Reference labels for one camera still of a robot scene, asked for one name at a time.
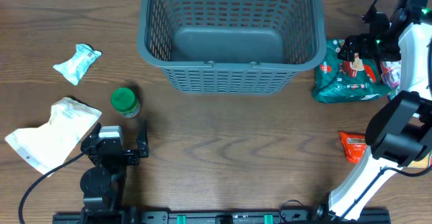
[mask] green snack bag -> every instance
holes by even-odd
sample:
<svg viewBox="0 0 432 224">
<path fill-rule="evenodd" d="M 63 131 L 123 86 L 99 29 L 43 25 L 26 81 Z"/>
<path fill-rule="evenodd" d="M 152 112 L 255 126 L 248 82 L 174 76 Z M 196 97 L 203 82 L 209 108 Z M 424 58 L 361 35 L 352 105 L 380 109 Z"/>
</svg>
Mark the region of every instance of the green snack bag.
<svg viewBox="0 0 432 224">
<path fill-rule="evenodd" d="M 345 103 L 378 99 L 391 88 L 381 82 L 378 67 L 371 59 L 354 62 L 338 59 L 344 40 L 328 40 L 324 61 L 315 68 L 313 98 L 322 103 Z"/>
</svg>

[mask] black base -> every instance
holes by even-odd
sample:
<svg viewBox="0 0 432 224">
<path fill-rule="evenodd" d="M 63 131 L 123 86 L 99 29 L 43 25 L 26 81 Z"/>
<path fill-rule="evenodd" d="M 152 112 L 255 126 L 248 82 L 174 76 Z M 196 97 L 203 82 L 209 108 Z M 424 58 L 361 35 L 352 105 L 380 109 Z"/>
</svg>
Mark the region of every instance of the black base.
<svg viewBox="0 0 432 224">
<path fill-rule="evenodd" d="M 118 211 L 115 215 L 94 217 L 88 213 L 77 215 L 58 214 L 53 216 L 53 224 L 277 224 L 292 221 L 301 223 L 335 223 L 331 221 L 311 220 L 312 209 L 293 208 L 267 212 L 214 212 L 214 213 L 169 213 L 166 211 L 146 211 L 136 213 L 135 208 L 130 211 Z M 348 223 L 362 224 L 390 224 L 388 210 L 383 208 L 364 209 L 357 221 Z"/>
</svg>

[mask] green clamp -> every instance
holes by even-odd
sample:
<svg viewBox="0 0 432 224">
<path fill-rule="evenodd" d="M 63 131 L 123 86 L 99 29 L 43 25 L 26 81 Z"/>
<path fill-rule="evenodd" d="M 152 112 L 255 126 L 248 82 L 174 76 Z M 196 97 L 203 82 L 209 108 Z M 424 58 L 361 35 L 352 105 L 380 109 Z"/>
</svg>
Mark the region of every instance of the green clamp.
<svg viewBox="0 0 432 224">
<path fill-rule="evenodd" d="M 273 224 L 273 215 L 272 214 L 264 215 L 264 224 Z"/>
<path fill-rule="evenodd" d="M 186 224 L 186 216 L 177 216 L 177 224 Z"/>
</svg>

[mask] small jar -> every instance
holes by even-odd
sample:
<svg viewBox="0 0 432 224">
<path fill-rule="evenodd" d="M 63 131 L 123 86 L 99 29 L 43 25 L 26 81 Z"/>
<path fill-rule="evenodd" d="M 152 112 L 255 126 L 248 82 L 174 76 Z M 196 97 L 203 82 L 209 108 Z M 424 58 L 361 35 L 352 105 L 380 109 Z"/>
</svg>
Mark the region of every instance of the small jar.
<svg viewBox="0 0 432 224">
<path fill-rule="evenodd" d="M 118 88 L 111 95 L 111 104 L 114 109 L 127 118 L 137 116 L 141 110 L 138 97 L 129 88 Z"/>
</svg>

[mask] wooden table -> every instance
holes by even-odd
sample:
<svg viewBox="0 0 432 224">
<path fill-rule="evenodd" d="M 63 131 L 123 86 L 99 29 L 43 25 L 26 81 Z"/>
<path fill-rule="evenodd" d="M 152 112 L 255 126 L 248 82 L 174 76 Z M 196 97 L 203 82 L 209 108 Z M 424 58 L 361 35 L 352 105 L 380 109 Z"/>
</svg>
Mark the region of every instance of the wooden table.
<svg viewBox="0 0 432 224">
<path fill-rule="evenodd" d="M 328 38 L 366 32 L 360 16 L 373 0 L 323 0 Z M 380 0 L 388 14 L 396 0 Z M 47 122 L 50 106 L 74 96 L 100 109 L 103 125 L 123 127 L 133 146 L 140 119 L 111 107 L 120 86 L 140 88 L 151 157 L 129 167 L 125 204 L 179 210 L 278 208 L 287 199 L 312 205 L 353 168 L 338 131 L 364 132 L 385 99 L 325 105 L 313 100 L 305 72 L 273 96 L 189 95 L 174 89 L 136 49 L 140 0 L 0 0 L 0 223 L 17 223 L 18 203 L 40 173 L 4 141 L 17 128 Z M 73 86 L 52 66 L 76 43 L 103 56 Z M 71 157 L 79 153 L 77 146 Z M 82 208 L 79 182 L 92 167 L 78 162 L 44 180 L 26 201 L 28 223 Z M 432 219 L 432 175 L 395 176 L 369 203 L 394 223 Z"/>
</svg>

